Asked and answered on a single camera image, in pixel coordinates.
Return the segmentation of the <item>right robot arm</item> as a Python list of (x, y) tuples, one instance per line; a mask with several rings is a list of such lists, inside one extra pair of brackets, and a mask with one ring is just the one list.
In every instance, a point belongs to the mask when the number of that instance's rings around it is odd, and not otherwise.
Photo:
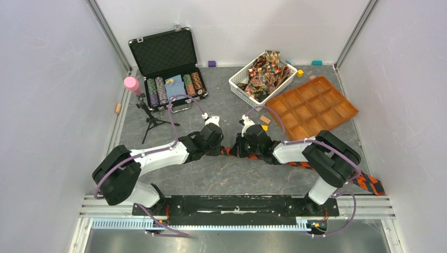
[(304, 201), (311, 215), (320, 214), (335, 191), (361, 172), (361, 156), (327, 130), (310, 139), (281, 142), (272, 140), (259, 124), (245, 126), (229, 154), (239, 158), (253, 155), (275, 165), (306, 162), (319, 175)]

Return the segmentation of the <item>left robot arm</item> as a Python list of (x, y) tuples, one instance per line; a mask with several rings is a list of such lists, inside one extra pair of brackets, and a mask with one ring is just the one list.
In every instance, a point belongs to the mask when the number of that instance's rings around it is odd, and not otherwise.
[(206, 123), (199, 132), (180, 137), (178, 141), (143, 150), (129, 150), (124, 145), (112, 149), (93, 171), (97, 199), (116, 206), (125, 201), (142, 204), (153, 215), (161, 214), (166, 201), (155, 186), (139, 181), (143, 175), (172, 165), (218, 156), (223, 131), (215, 123)]

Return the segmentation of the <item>orange navy striped tie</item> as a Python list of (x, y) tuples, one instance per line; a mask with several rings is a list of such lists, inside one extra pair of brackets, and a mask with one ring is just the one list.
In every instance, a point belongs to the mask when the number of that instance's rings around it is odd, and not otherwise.
[[(229, 156), (229, 157), (238, 157), (235, 154), (231, 153), (230, 150), (231, 150), (231, 148), (229, 148), (229, 147), (224, 147), (222, 145), (220, 146), (220, 154), (221, 155), (225, 155), (225, 156)], [(261, 160), (260, 156), (257, 156), (254, 154), (251, 154), (246, 158), (253, 159), (253, 160)], [(289, 162), (289, 163), (286, 163), (286, 165), (315, 171), (315, 169), (313, 167), (311, 167), (308, 164), (308, 162)], [(373, 195), (376, 195), (376, 196), (386, 195), (383, 185), (382, 185), (382, 182), (365, 172), (361, 172), (360, 176), (358, 176), (356, 179), (350, 180), (349, 182), (359, 186), (360, 188), (362, 188), (364, 190), (367, 190), (368, 192), (372, 193)]]

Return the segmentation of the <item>white plastic basket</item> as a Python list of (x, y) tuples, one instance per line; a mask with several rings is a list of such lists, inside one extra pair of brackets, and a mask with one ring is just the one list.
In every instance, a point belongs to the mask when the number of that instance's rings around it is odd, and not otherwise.
[(297, 69), (281, 60), (279, 51), (266, 50), (229, 80), (230, 90), (251, 107), (265, 105), (288, 87)]

